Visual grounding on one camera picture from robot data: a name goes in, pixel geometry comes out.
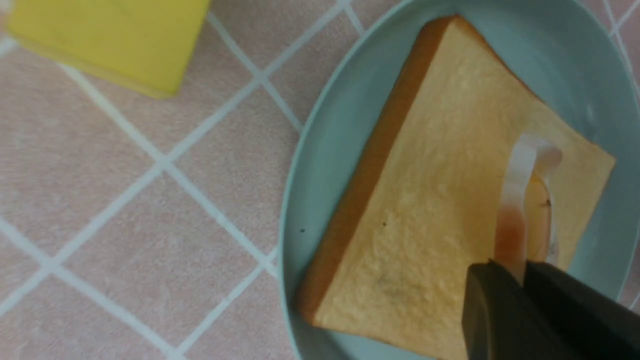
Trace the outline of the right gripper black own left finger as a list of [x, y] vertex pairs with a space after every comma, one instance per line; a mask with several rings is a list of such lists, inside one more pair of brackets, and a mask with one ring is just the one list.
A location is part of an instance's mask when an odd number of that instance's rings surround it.
[[462, 333], [469, 360], [574, 360], [576, 353], [496, 262], [467, 269]]

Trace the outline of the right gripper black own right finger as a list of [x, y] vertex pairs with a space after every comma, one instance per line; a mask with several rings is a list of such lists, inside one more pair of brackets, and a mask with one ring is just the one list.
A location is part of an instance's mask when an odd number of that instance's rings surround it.
[[528, 262], [524, 290], [582, 360], [638, 360], [640, 317], [546, 262]]

